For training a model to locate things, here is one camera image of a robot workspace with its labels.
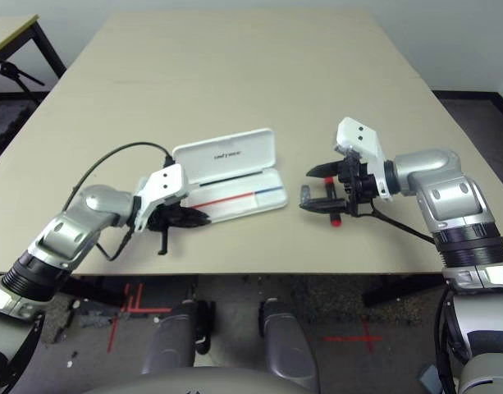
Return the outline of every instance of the wire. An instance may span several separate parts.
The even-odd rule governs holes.
[[[99,160],[97,160],[86,172],[85,174],[80,178],[80,180],[78,181],[78,183],[75,184],[75,186],[72,188],[72,192],[71,194],[69,195],[69,198],[67,199],[67,201],[63,204],[63,208],[62,208],[62,211],[67,211],[67,208],[69,208],[69,205],[71,205],[71,201],[74,199],[76,193],[78,193],[78,190],[80,189],[80,187],[83,185],[83,183],[87,180],[87,178],[90,176],[90,174],[93,173],[93,171],[100,165],[102,164],[105,160],[107,160],[108,158],[110,158],[112,155],[118,153],[118,152],[121,152],[122,150],[124,149],[128,149],[128,148],[132,148],[133,146],[140,146],[140,145],[146,145],[146,146],[152,146],[156,149],[160,149],[162,152],[164,152],[169,158],[171,157],[171,155],[169,154],[169,152],[167,151],[167,149],[165,149],[163,146],[160,146],[158,144],[154,144],[152,142],[132,142],[130,144],[125,144],[125,145],[122,145],[122,146],[119,146],[118,148],[112,150],[111,152],[107,153],[105,156],[103,156],[102,158],[100,158]]]
[[[450,286],[446,286],[442,292],[437,311],[435,313],[435,323],[433,324],[433,341],[435,343],[435,358],[437,364],[437,371],[439,379],[441,380],[442,388],[445,394],[456,394],[454,386],[454,377],[450,367],[450,356],[446,351],[448,322],[445,321],[442,325],[442,334],[439,333],[441,329],[441,315],[446,301],[446,297],[450,292]]]
[[[108,158],[110,158],[112,155],[114,155],[114,154],[116,154],[118,152],[121,152],[124,149],[132,148],[134,146],[141,146],[141,145],[143,145],[143,146],[152,146],[153,148],[159,149],[159,150],[161,150],[162,152],[164,152],[166,154],[166,159],[168,159],[168,158],[172,159],[172,156],[169,154],[169,151],[167,149],[165,149],[163,146],[155,144],[153,142],[144,142],[144,141],[141,141],[141,142],[132,142],[130,144],[125,144],[125,145],[119,146],[118,148],[112,150],[111,152],[107,153],[105,156],[103,156],[99,160],[97,160],[85,172],[85,174],[80,178],[80,180],[78,181],[78,183],[76,183],[74,185],[74,187],[72,188],[72,192],[69,194],[69,197],[67,198],[66,202],[63,204],[62,211],[67,211],[67,209],[69,208],[69,205],[71,205],[71,202],[74,199],[76,193],[78,193],[78,190],[80,190],[81,186],[84,184],[84,182],[90,176],[90,174],[92,174],[93,171],[100,164],[102,164],[105,160],[107,160]],[[103,254],[103,256],[105,257],[105,259],[107,259],[107,261],[113,261],[124,250],[124,248],[126,247],[127,243],[129,242],[130,238],[132,237],[134,230],[135,229],[133,227],[129,228],[129,230],[127,231],[127,233],[124,235],[123,239],[121,240],[120,246],[118,246],[117,251],[112,256],[110,256],[99,243],[96,243],[96,247]]]
[[[417,236],[421,240],[424,240],[424,241],[429,242],[431,244],[435,244],[435,241],[430,236],[427,236],[417,230],[414,230],[412,227],[406,226],[404,223],[397,222],[396,220],[386,216],[384,213],[382,213],[377,208],[375,208],[375,204],[373,203],[373,200],[370,201],[370,205],[372,206],[371,213],[361,213],[360,215],[357,215],[357,217],[362,218],[365,216],[369,216],[371,218],[376,218],[376,219],[382,220],[383,222],[389,223],[392,226],[395,226],[395,227],[401,229],[402,231],[406,231],[413,236]]]
[[[96,243],[96,247],[98,248],[98,250],[100,252],[102,252],[103,256],[105,257],[105,259],[107,259],[107,261],[113,261],[120,255],[120,253],[126,247],[127,243],[130,241],[130,238],[133,236],[134,231],[135,231],[134,227],[129,227],[129,230],[127,231],[127,233],[123,236],[123,239],[121,240],[120,246],[118,246],[117,251],[112,256],[109,256],[109,254],[105,251],[103,246],[101,246],[99,243]]]

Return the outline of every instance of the beige table surface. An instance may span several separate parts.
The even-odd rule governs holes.
[[[0,50],[37,20],[37,15],[0,16]]]
[[[435,248],[372,218],[298,208],[304,174],[340,159],[337,123],[356,118],[379,132],[389,158],[432,147],[460,154],[503,234],[503,185],[464,132],[372,17],[341,9],[120,13],[96,34],[0,158],[0,271],[59,212],[95,159],[136,140],[178,144],[262,127],[277,133],[286,208],[194,230],[135,237],[109,263],[93,250],[81,274],[422,273],[441,268]],[[156,150],[136,148],[91,177],[120,190],[159,169]],[[415,198],[377,202],[427,231]],[[122,231],[103,233],[112,251]]]

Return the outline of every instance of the red pen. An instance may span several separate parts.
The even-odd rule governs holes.
[[[326,196],[329,199],[336,199],[335,183],[333,177],[329,176],[324,178],[324,185],[326,186]],[[342,224],[341,214],[338,212],[330,213],[330,223],[334,227],[339,227]]]

